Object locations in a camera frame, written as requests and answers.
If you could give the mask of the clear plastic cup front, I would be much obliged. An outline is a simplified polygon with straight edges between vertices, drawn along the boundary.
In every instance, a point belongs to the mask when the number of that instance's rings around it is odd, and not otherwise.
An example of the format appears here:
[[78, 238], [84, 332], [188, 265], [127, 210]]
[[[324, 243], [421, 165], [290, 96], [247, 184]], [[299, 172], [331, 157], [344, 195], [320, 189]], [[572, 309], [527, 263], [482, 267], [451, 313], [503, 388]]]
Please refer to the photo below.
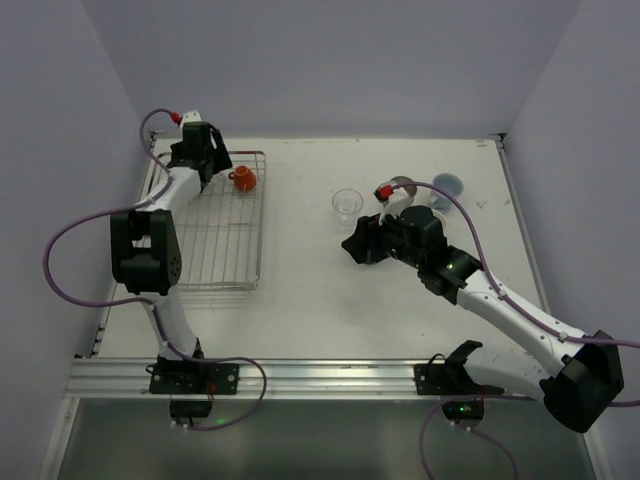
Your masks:
[[336, 224], [344, 230], [352, 230], [364, 205], [362, 195], [350, 188], [338, 190], [332, 197]]

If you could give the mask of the grey ceramic mug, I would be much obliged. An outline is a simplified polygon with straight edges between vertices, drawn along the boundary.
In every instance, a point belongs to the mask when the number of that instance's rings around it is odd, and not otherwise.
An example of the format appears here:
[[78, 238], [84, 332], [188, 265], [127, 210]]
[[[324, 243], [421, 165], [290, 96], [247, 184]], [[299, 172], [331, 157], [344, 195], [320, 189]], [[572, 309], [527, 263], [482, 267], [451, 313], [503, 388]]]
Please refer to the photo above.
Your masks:
[[437, 190], [433, 190], [431, 193], [431, 207], [440, 213], [448, 213], [453, 204], [441, 191], [446, 192], [453, 198], [458, 198], [464, 191], [462, 180], [451, 173], [441, 173], [433, 178], [432, 184], [437, 187]]

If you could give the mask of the dark blue mug front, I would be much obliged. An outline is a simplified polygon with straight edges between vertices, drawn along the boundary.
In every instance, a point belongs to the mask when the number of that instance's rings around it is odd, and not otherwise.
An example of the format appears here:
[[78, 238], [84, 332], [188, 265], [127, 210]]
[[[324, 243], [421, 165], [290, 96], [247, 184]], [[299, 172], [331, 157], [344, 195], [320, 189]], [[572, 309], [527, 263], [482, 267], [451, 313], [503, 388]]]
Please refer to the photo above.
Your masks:
[[388, 255], [386, 253], [384, 253], [384, 252], [368, 251], [362, 257], [361, 264], [362, 265], [374, 265], [374, 264], [378, 264], [378, 263], [384, 261], [387, 258], [388, 258]]

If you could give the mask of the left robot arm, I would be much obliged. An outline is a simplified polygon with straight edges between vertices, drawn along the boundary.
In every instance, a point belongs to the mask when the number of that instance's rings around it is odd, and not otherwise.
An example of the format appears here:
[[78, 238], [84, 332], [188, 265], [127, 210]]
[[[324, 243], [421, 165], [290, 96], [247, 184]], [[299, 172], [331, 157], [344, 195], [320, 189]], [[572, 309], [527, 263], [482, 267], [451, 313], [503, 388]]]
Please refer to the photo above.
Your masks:
[[202, 363], [204, 354], [177, 292], [182, 256], [175, 220], [212, 178], [232, 167], [222, 135], [193, 114], [180, 124], [181, 140], [171, 145], [164, 166], [167, 181], [139, 206], [110, 217], [111, 263], [115, 281], [143, 305], [169, 361]]

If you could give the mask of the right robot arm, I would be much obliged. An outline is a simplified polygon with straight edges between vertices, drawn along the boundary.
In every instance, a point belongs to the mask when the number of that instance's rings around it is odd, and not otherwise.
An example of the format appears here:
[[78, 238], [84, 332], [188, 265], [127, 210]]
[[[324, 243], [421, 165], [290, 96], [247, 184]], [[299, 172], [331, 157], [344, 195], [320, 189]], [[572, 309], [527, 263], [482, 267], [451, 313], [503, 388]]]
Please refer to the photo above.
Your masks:
[[620, 355], [610, 335], [602, 330], [588, 335], [489, 281], [478, 259], [448, 243], [430, 208], [408, 207], [398, 217], [363, 216], [342, 247], [358, 264], [393, 258], [414, 268], [428, 291], [483, 318], [519, 345], [509, 353], [465, 342], [446, 360], [455, 389], [526, 395], [579, 433], [587, 432], [622, 391]]

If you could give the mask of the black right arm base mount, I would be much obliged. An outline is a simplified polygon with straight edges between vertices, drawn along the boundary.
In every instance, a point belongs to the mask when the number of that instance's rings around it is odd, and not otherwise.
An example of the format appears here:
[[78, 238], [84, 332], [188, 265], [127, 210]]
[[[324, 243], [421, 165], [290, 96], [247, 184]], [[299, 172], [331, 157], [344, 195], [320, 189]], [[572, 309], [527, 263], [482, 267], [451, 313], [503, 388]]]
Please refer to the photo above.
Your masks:
[[503, 388], [476, 383], [465, 370], [469, 356], [482, 347], [481, 342], [467, 340], [448, 357], [437, 353], [426, 363], [415, 364], [413, 380], [416, 393], [419, 396], [504, 394]]

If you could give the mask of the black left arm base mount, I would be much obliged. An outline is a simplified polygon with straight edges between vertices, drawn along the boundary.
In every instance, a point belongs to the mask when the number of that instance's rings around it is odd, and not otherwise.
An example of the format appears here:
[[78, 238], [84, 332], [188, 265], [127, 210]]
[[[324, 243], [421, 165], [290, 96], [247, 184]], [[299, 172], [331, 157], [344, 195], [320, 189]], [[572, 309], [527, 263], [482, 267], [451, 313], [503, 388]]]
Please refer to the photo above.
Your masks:
[[151, 366], [149, 392], [160, 395], [235, 395], [236, 363], [200, 364], [158, 357]]

